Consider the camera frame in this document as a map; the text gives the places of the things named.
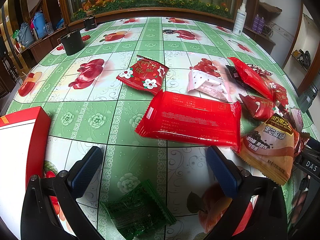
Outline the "grey thermos jug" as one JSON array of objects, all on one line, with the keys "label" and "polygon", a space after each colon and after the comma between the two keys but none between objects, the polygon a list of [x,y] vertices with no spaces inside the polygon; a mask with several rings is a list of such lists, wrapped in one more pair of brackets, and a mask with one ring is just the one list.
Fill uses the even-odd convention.
[{"label": "grey thermos jug", "polygon": [[25,22],[21,24],[21,28],[18,33],[18,41],[26,48],[28,48],[35,41],[29,25]]}]

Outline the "red floral snack packet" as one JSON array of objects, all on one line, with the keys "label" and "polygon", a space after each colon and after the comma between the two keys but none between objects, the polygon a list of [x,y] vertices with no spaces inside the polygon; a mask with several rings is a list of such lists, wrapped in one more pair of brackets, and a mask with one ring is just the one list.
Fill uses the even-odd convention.
[{"label": "red floral snack packet", "polygon": [[131,88],[156,95],[161,90],[168,70],[158,61],[137,55],[137,62],[118,74],[116,79]]}]

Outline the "black purple snack packet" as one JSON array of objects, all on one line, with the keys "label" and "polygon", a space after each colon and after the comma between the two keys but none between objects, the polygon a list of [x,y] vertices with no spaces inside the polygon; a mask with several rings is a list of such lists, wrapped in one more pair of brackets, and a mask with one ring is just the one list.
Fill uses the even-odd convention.
[{"label": "black purple snack packet", "polygon": [[252,92],[255,92],[255,90],[250,87],[248,84],[244,83],[244,81],[242,80],[242,78],[240,77],[239,73],[237,72],[236,68],[234,66],[229,66],[226,65],[226,68],[228,69],[231,77],[242,87],[244,87],[245,89],[248,89]]}]

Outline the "blue thermos jug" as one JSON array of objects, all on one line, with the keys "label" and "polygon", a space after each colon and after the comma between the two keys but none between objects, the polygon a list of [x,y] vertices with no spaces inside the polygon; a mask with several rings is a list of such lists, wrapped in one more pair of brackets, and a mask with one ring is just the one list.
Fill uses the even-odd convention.
[{"label": "blue thermos jug", "polygon": [[38,38],[43,38],[44,36],[47,35],[46,28],[45,28],[46,20],[44,18],[44,14],[41,11],[38,11],[35,13],[33,18],[33,25],[37,32]]}]

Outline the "dark red small packet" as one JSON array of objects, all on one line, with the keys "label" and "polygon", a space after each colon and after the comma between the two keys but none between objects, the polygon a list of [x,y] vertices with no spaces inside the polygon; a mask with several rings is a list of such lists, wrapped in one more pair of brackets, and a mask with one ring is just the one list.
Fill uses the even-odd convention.
[{"label": "dark red small packet", "polygon": [[259,96],[239,95],[250,115],[259,121],[266,121],[274,115],[275,104],[271,100]]}]

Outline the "white spray bottle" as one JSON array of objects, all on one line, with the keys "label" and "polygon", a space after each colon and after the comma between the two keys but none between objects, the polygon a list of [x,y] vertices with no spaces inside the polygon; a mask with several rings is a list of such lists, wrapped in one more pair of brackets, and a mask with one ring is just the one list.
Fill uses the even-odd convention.
[{"label": "white spray bottle", "polygon": [[234,22],[234,27],[233,27],[233,34],[241,36],[242,31],[245,25],[245,20],[246,20],[247,12],[246,12],[246,4],[242,3],[240,8],[237,10],[236,13],[236,19]]}]

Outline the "green snack packet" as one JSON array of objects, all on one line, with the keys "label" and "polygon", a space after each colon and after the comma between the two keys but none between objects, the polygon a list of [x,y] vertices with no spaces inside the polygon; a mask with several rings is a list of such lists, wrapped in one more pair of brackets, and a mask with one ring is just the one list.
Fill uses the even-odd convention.
[{"label": "green snack packet", "polygon": [[145,238],[177,222],[148,179],[118,200],[101,205],[125,239]]}]

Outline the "red glossy snack packet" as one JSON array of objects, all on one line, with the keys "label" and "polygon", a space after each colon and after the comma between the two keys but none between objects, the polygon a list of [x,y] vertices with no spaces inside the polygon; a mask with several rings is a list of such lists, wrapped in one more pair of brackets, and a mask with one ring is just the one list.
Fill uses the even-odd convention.
[{"label": "red glossy snack packet", "polygon": [[263,97],[273,101],[271,88],[257,72],[255,72],[249,65],[245,64],[236,57],[229,57],[229,59],[233,62],[237,72],[239,73],[244,83],[248,84]]}]

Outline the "orange sesame snack packet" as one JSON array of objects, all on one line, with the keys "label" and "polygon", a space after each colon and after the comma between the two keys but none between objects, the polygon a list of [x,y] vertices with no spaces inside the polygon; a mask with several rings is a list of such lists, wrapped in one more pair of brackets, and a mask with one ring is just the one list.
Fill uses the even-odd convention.
[{"label": "orange sesame snack packet", "polygon": [[298,153],[300,134],[279,114],[240,138],[240,145],[232,147],[248,165],[280,186],[291,176],[293,161]]}]

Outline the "red white tray box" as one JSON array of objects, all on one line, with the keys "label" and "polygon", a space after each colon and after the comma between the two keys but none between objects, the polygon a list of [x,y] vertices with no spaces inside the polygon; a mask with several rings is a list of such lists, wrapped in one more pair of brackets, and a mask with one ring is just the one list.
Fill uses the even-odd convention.
[{"label": "red white tray box", "polygon": [[43,177],[50,123],[42,107],[1,116],[1,219],[18,239],[28,181]]}]

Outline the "purple bottles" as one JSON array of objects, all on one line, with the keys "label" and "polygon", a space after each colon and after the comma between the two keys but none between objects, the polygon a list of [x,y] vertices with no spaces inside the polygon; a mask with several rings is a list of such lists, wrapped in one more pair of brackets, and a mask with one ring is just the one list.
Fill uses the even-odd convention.
[{"label": "purple bottles", "polygon": [[262,33],[263,27],[265,25],[265,19],[260,17],[258,14],[254,17],[251,29],[259,34]]}]

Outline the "small black box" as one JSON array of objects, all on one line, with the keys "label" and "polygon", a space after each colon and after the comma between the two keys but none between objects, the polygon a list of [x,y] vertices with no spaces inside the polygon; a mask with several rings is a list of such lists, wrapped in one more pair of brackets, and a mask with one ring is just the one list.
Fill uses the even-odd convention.
[{"label": "small black box", "polygon": [[89,31],[97,27],[95,16],[88,16],[84,19],[85,31]]}]

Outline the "pink white snack packet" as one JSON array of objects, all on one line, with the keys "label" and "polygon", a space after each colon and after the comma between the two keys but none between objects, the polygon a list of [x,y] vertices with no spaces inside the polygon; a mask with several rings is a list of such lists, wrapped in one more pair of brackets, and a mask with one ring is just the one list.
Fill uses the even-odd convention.
[{"label": "pink white snack packet", "polygon": [[222,79],[200,70],[192,69],[189,72],[187,91],[192,90],[198,90],[220,101],[233,102],[229,93],[229,85],[225,85]]}]

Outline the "large red snack packet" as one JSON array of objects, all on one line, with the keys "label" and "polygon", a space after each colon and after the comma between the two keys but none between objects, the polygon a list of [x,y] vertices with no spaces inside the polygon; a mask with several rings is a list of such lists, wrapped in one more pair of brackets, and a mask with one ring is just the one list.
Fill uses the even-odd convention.
[{"label": "large red snack packet", "polygon": [[160,90],[135,132],[142,137],[240,147],[241,105]]}]

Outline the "black cylindrical container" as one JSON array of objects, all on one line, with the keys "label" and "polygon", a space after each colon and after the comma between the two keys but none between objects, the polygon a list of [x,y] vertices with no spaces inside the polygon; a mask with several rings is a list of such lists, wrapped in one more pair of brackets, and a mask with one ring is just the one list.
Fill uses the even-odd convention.
[{"label": "black cylindrical container", "polygon": [[70,33],[61,36],[60,41],[64,47],[67,56],[71,56],[78,53],[85,46],[79,29],[74,29]]}]

